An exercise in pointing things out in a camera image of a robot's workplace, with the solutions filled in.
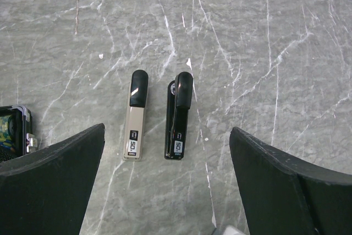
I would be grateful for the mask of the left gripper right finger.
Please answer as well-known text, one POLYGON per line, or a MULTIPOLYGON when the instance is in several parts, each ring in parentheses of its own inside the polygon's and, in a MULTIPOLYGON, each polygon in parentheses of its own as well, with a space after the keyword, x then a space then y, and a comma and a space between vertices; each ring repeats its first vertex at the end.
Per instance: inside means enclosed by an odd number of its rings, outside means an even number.
POLYGON ((230 153, 250 234, 351 234, 351 175, 234 127, 230 153))

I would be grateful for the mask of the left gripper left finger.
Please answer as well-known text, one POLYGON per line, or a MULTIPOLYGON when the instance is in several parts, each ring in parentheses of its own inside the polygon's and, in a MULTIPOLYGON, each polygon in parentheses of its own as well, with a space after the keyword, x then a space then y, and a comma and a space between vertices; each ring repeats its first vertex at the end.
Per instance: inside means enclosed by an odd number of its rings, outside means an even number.
POLYGON ((79 234, 102 157, 104 124, 1 163, 1 234, 79 234))

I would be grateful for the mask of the silver stapler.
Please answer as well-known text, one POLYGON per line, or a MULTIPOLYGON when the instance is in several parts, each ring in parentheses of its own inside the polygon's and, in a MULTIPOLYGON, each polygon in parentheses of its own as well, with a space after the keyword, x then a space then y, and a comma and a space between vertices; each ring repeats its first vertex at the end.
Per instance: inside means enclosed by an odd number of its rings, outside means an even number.
POLYGON ((131 76, 123 145, 123 159, 126 161, 139 161, 142 158, 148 79, 149 75, 141 69, 134 71, 131 76))

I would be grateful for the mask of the black stapler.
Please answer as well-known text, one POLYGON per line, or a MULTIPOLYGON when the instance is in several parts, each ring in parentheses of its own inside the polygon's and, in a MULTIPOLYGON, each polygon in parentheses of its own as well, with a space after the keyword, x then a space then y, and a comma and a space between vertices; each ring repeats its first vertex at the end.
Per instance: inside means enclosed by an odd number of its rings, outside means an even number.
POLYGON ((167 160, 184 157, 192 86, 193 76, 188 72, 179 73, 168 85, 164 146, 164 158, 167 160))

